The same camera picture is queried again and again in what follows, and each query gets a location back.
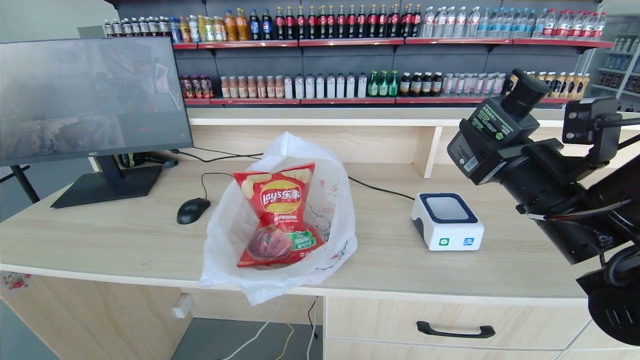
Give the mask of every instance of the computer monitor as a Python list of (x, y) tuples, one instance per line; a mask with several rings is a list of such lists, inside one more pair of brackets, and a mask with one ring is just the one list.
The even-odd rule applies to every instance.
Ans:
[(192, 147), (168, 37), (0, 44), (0, 166), (96, 157), (54, 208), (146, 196), (161, 167), (114, 154)]

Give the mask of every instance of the white cable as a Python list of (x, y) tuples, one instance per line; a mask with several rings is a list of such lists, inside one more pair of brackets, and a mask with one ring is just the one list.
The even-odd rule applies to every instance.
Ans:
[(311, 343), (314, 340), (314, 334), (316, 333), (316, 322), (318, 316), (318, 304), (314, 308), (314, 326), (311, 328), (311, 338), (309, 339), (309, 346), (307, 346), (307, 360), (309, 360), (309, 352), (311, 351)]
[(276, 307), (276, 311), (273, 312), (273, 314), (271, 314), (271, 317), (269, 318), (269, 320), (267, 320), (266, 323), (264, 323), (264, 325), (260, 328), (260, 330), (258, 330), (258, 333), (249, 341), (247, 341), (246, 343), (244, 343), (243, 346), (241, 346), (239, 349), (237, 349), (236, 351), (234, 351), (233, 354), (229, 355), (229, 357), (225, 357), (223, 360), (229, 360), (232, 357), (234, 357), (238, 352), (240, 352), (240, 350), (244, 349), (245, 346), (249, 345), (253, 340), (256, 340), (258, 338), (258, 336), (260, 336), (260, 333), (262, 332), (262, 330), (264, 330), (265, 327), (267, 327), (267, 325), (269, 325), (269, 323), (273, 320), (273, 318), (276, 316), (276, 314), (278, 313), (278, 310), (280, 310), (280, 305), (282, 305), (282, 301), (284, 300), (284, 295), (280, 296), (280, 302), (278, 303), (278, 307)]

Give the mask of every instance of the potato chip bag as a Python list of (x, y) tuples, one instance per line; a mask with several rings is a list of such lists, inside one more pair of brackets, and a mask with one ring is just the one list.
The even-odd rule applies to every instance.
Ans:
[(315, 168), (308, 163), (273, 174), (234, 172), (259, 220), (238, 267), (297, 263), (324, 244), (303, 218)]

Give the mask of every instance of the gray floor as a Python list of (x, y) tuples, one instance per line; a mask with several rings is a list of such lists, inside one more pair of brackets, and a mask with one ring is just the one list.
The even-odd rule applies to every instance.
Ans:
[[(78, 159), (34, 164), (26, 174), (38, 195), (44, 198), (90, 171), (92, 169), (88, 160)], [(15, 179), (0, 184), (0, 221), (13, 216), (30, 204)], [(252, 338), (262, 325), (257, 322), (194, 319), (178, 346), (173, 360), (224, 359)], [(289, 340), (287, 352), (282, 360), (306, 358), (310, 326), (293, 326), (294, 334)], [(58, 360), (58, 357), (4, 302), (0, 302), (0, 331), (2, 334), (0, 359), (2, 360)], [(289, 332), (290, 329), (285, 324), (269, 324), (258, 339), (242, 349), (233, 359), (273, 360), (282, 353)], [(322, 335), (322, 328), (318, 327), (316, 332)], [(320, 360), (321, 351), (322, 340), (314, 340), (310, 359)]]

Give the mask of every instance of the yellow cable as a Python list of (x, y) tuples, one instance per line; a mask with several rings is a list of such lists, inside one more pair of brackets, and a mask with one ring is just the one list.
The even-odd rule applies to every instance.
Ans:
[(293, 335), (293, 326), (287, 324), (287, 326), (291, 329), (291, 332), (289, 333), (289, 336), (287, 337), (287, 341), (284, 342), (284, 349), (282, 349), (282, 354), (280, 354), (280, 356), (276, 357), (276, 360), (280, 360), (283, 356), (284, 353), (287, 352), (287, 345), (289, 344), (289, 339), (291, 339), (291, 335)]

